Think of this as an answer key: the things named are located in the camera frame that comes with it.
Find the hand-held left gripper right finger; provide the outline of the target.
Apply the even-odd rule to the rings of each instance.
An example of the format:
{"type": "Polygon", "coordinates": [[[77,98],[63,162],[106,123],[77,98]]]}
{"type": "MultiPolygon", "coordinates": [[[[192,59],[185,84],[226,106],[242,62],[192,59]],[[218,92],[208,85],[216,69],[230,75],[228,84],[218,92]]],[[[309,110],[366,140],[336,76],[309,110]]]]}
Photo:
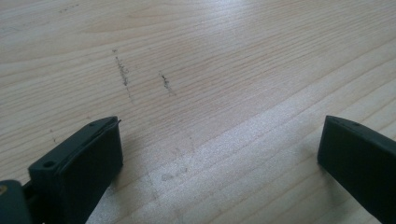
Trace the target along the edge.
{"type": "Polygon", "coordinates": [[[318,163],[382,224],[396,224],[396,141],[328,116],[318,163]]]}

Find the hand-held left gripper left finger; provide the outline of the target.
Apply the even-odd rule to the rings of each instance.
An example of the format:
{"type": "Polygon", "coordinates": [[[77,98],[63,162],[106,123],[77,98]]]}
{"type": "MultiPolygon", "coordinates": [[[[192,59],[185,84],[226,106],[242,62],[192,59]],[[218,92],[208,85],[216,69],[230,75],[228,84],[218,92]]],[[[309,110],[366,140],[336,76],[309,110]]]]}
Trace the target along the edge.
{"type": "Polygon", "coordinates": [[[84,224],[112,180],[123,156],[120,121],[93,121],[29,166],[46,224],[84,224]]]}

